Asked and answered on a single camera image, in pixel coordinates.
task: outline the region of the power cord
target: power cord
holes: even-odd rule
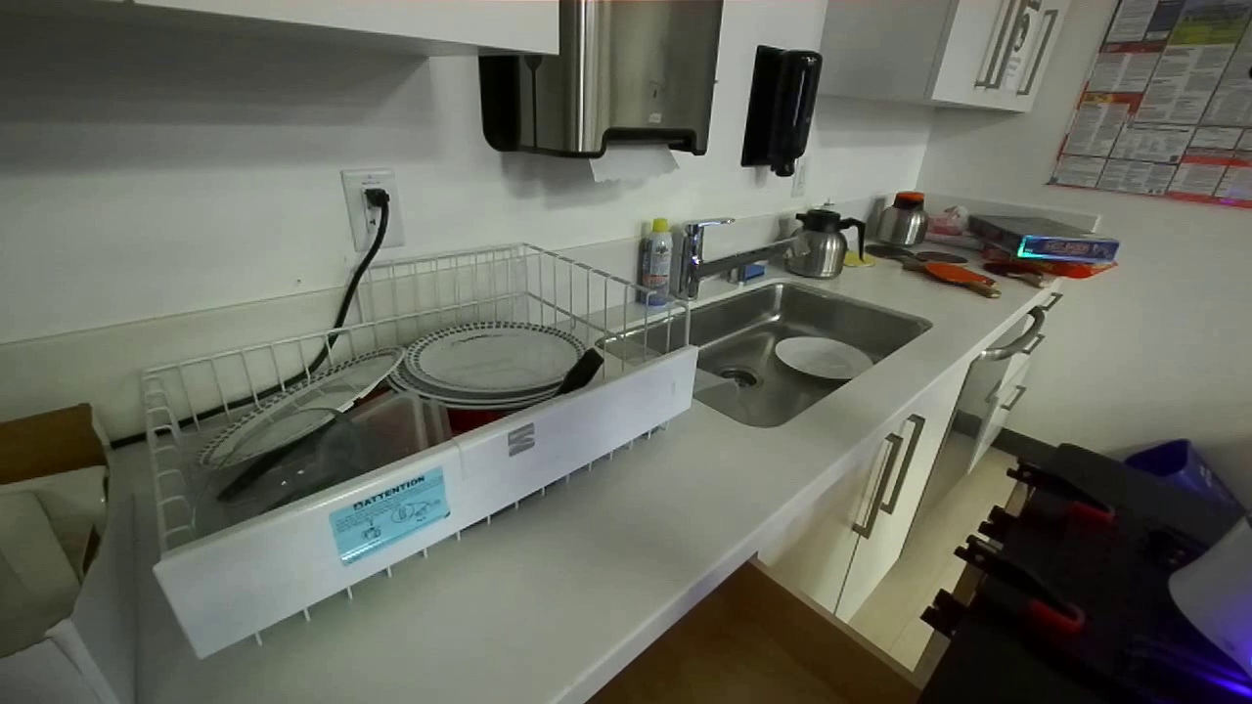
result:
[[[385,251],[385,242],[389,242],[389,228],[392,228],[392,195],[389,195],[385,186],[365,186],[365,203],[368,203],[371,212],[379,212],[376,233],[371,233],[371,242],[368,242],[368,251],[365,251],[365,257],[355,261],[355,270],[352,270],[352,279],[349,279],[349,289],[339,293],[338,319],[330,323],[324,345],[317,349],[317,356],[309,360],[309,368],[300,368],[296,377],[289,377],[289,379],[282,379],[282,384],[274,384],[274,387],[265,387],[265,391],[257,391],[257,395],[247,395],[247,401],[270,400],[270,395],[286,391],[289,384],[309,379],[317,368],[324,368],[330,352],[334,352],[338,340],[346,336],[346,319],[349,319],[349,309],[352,309],[352,301],[355,301],[360,279],[365,279],[368,267],[379,257],[379,251]],[[200,417],[214,417],[214,416],[223,416],[223,409],[232,409],[232,405],[238,405],[238,400],[234,400],[234,401],[223,401],[223,405],[213,405],[213,409],[200,409]],[[145,438],[149,438],[149,435],[114,438],[111,451],[137,447],[137,443],[145,443]]]

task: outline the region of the white countertop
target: white countertop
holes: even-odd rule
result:
[[[352,598],[196,661],[145,584],[145,691],[196,699],[587,699],[845,470],[848,451],[1050,298],[985,301],[873,261],[831,289],[931,327],[787,426],[698,401],[638,447],[437,545]]]

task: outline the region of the faucet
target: faucet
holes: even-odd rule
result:
[[[682,231],[677,233],[673,293],[677,298],[698,298],[703,279],[741,270],[741,267],[759,261],[759,257],[780,257],[782,251],[787,251],[787,242],[772,242],[772,246],[757,246],[757,251],[741,251],[741,253],[703,261],[703,231],[699,228]]]

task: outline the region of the dish rack tray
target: dish rack tray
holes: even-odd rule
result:
[[[304,614],[309,606],[392,570],[479,520],[542,494],[604,455],[677,417],[694,401],[698,352],[605,356],[592,387],[551,395],[470,435],[385,460],[360,477],[265,511],[219,511],[202,487],[208,451],[232,426],[309,384],[462,323],[530,323],[594,349],[643,319],[689,309],[645,309],[638,285],[542,246],[419,257],[368,272],[352,323],[141,371],[149,470],[156,498],[156,584],[196,657]],[[435,400],[414,401],[419,435]]]

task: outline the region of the upper cabinet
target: upper cabinet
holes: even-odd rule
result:
[[[1033,111],[1068,0],[831,0],[821,92]]]
[[[561,52],[561,0],[133,0],[196,16],[270,18],[485,52]]]

